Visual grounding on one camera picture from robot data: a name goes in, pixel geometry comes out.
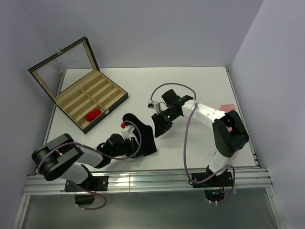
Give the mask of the black striped sock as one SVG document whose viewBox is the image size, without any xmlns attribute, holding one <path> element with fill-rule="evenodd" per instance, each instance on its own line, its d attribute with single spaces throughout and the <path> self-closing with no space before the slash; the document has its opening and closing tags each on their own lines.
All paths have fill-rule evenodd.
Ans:
<svg viewBox="0 0 305 229">
<path fill-rule="evenodd" d="M 136 117 L 134 114 L 127 113 L 123 116 L 122 120 L 125 122 L 127 121 L 127 125 L 130 125 L 129 121 L 135 124 L 136 127 L 138 127 L 141 137 L 137 131 L 137 129 L 133 130 L 133 133 L 135 134 L 136 139 L 138 140 L 138 143 L 136 143 L 134 140 L 132 151 L 128 154 L 128 156 L 131 156 L 138 148 L 140 139 L 142 140 L 141 147 L 138 151 L 138 153 L 133 157 L 137 158 L 140 156 L 149 156 L 155 152 L 157 152 L 157 147 L 154 141 L 154 135 L 153 135 L 153 129 L 150 125 L 144 124 L 138 117 Z"/>
</svg>

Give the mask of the red santa sock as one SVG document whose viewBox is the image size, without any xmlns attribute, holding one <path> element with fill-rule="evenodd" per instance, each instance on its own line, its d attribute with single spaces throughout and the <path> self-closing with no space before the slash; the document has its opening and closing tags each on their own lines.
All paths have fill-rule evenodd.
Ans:
<svg viewBox="0 0 305 229">
<path fill-rule="evenodd" d="M 85 116 L 86 120 L 90 123 L 94 119 L 96 119 L 101 113 L 102 113 L 102 111 L 100 109 L 96 109 L 94 111 L 91 111 L 91 112 L 86 114 L 86 116 Z"/>
</svg>

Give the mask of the black compartment display box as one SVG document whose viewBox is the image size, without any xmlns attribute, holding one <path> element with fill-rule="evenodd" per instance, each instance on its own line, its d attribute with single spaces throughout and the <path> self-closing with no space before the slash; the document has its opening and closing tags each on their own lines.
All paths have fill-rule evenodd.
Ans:
<svg viewBox="0 0 305 229">
<path fill-rule="evenodd" d="M 87 37 L 61 49 L 28 69 L 49 98 L 86 134 L 129 97 L 100 71 Z M 100 109 L 92 122 L 86 114 Z"/>
</svg>

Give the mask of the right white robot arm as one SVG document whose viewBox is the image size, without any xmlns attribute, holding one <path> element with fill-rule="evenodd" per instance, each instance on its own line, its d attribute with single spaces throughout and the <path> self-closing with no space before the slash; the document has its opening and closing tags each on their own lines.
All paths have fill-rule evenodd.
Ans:
<svg viewBox="0 0 305 229">
<path fill-rule="evenodd" d="M 183 143 L 183 165 L 187 176 L 189 176 L 186 150 L 190 122 L 194 119 L 210 128 L 213 131 L 216 152 L 206 168 L 206 180 L 211 186 L 217 186 L 223 179 L 222 173 L 232 165 L 235 153 L 249 141 L 248 132 L 239 114 L 235 110 L 225 112 L 198 103 L 196 95 L 180 97 L 173 89 L 165 92 L 162 99 L 166 105 L 165 110 L 162 110 L 159 107 L 160 103 L 153 99 L 148 102 L 148 108 L 155 110 L 155 114 L 152 115 L 154 136 L 158 138 L 165 134 L 178 117 L 188 118 Z"/>
</svg>

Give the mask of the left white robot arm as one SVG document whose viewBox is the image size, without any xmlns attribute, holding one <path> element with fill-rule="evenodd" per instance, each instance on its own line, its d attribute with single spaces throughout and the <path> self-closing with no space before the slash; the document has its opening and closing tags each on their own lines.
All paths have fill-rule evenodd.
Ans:
<svg viewBox="0 0 305 229">
<path fill-rule="evenodd" d="M 142 153 L 142 136 L 130 134 L 124 137 L 113 134 L 96 148 L 76 142 L 69 134 L 62 134 L 35 150 L 31 158 L 37 172 L 45 180 L 64 178 L 81 190 L 92 187 L 92 173 L 87 165 L 100 169 L 112 160 L 126 160 Z"/>
</svg>

